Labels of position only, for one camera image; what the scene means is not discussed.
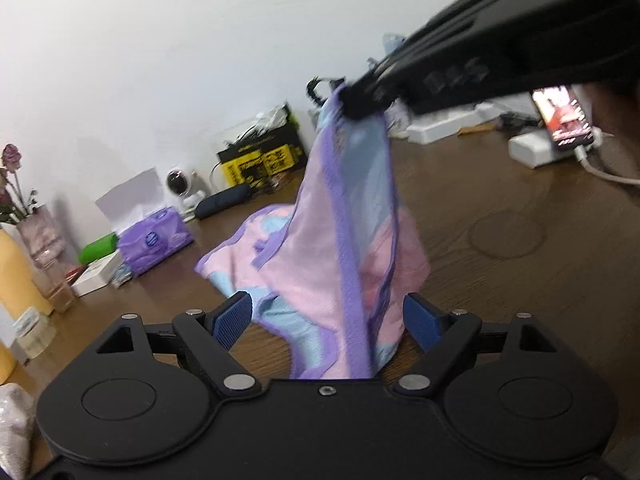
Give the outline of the white phone stand base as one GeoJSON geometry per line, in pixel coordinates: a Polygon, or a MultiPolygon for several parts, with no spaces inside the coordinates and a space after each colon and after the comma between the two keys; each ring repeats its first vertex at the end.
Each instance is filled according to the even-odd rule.
{"type": "Polygon", "coordinates": [[[508,141],[508,151],[513,160],[530,169],[548,166],[561,160],[576,159],[573,151],[558,151],[544,130],[512,136],[508,141]]]}

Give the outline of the green tube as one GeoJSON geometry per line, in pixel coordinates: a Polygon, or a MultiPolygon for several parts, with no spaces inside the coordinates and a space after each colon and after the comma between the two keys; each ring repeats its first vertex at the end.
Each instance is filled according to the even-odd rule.
{"type": "Polygon", "coordinates": [[[86,245],[81,249],[78,261],[83,266],[93,263],[93,261],[104,258],[116,252],[118,236],[115,233],[107,234],[86,245]]]}

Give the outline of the smartphone on stand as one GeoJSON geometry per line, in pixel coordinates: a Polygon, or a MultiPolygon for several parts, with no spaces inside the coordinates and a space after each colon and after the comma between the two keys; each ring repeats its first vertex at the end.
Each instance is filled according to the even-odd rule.
{"type": "Polygon", "coordinates": [[[530,92],[530,97],[546,127],[554,148],[573,151],[578,146],[593,144],[593,126],[567,86],[549,87],[530,92]]]}

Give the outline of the pink blue purple mesh vest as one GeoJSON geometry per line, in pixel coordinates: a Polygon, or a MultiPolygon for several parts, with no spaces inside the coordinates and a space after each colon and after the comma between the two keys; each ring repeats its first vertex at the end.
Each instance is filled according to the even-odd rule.
{"type": "Polygon", "coordinates": [[[374,376],[400,343],[405,296],[430,272],[386,117],[355,122],[332,94],[295,202],[251,214],[195,270],[224,296],[250,296],[253,321],[288,344],[293,378],[374,376]]]}

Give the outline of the dark navy pouch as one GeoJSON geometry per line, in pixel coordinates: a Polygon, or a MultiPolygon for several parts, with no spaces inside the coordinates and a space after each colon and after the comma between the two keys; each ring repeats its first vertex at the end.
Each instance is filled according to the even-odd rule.
{"type": "Polygon", "coordinates": [[[252,195],[252,188],[246,183],[226,188],[201,200],[198,206],[195,207],[194,217],[198,220],[213,217],[215,214],[219,214],[236,205],[246,203],[252,195]]]}

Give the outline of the white power strip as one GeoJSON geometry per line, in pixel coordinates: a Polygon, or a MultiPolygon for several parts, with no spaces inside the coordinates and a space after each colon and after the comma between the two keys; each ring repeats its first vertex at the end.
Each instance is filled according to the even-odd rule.
{"type": "Polygon", "coordinates": [[[409,142],[421,145],[432,144],[448,136],[456,136],[461,130],[506,131],[537,127],[540,119],[532,113],[519,112],[496,101],[450,108],[443,112],[411,118],[405,135],[409,142]]]}

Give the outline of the glass vase with flowers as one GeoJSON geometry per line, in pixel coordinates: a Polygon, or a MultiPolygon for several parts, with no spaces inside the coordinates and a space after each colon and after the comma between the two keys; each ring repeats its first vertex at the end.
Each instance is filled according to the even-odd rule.
{"type": "Polygon", "coordinates": [[[32,265],[32,280],[53,311],[66,310],[75,300],[67,273],[72,266],[62,261],[66,243],[52,214],[37,200],[35,190],[22,190],[18,170],[22,154],[9,143],[1,152],[1,229],[23,249],[32,265]]]}

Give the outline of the white plastic bag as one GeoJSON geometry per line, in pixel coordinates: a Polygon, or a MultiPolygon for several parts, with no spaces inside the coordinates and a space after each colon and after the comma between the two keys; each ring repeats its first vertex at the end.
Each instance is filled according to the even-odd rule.
{"type": "Polygon", "coordinates": [[[35,401],[20,385],[1,386],[1,469],[11,478],[26,478],[30,440],[34,431],[35,401]]]}

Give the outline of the white flat box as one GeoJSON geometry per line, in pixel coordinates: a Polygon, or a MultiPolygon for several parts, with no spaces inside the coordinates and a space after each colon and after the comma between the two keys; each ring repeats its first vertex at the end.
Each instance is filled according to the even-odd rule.
{"type": "Polygon", "coordinates": [[[123,263],[124,260],[122,260],[119,250],[93,261],[79,275],[79,278],[73,282],[72,289],[74,294],[77,297],[82,297],[107,286],[123,263]]]}

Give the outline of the yellow black cardboard box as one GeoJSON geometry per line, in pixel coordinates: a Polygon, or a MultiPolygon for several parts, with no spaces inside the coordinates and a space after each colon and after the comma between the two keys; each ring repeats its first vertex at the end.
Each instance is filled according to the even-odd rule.
{"type": "Polygon", "coordinates": [[[304,169],[308,156],[298,133],[297,118],[287,102],[258,114],[217,153],[227,183],[262,188],[280,174],[304,169]]]}

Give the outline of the purple tissue pack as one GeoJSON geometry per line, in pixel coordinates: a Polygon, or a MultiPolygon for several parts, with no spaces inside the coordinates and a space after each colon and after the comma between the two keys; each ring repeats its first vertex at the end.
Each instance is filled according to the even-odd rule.
{"type": "Polygon", "coordinates": [[[120,233],[117,247],[137,278],[193,242],[178,210],[166,207],[120,233]]]}

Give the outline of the yellow thermos jug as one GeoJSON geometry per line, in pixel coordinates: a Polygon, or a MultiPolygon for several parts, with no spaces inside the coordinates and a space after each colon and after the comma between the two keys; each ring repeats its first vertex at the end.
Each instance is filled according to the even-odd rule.
{"type": "Polygon", "coordinates": [[[32,265],[23,249],[6,230],[1,230],[1,383],[5,384],[17,366],[11,351],[15,342],[14,322],[29,308],[49,316],[50,302],[42,296],[32,280],[32,265]]]}

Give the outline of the blue water bottle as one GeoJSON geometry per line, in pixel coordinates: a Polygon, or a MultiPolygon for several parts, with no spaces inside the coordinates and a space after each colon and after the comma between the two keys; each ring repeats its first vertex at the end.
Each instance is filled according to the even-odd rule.
{"type": "MultiPolygon", "coordinates": [[[[406,41],[406,37],[399,34],[392,34],[388,32],[384,34],[382,37],[382,45],[384,56],[389,56],[394,51],[396,51],[404,42],[406,41]]],[[[375,58],[368,58],[367,64],[369,68],[375,68],[378,65],[378,60],[375,58]]]]}

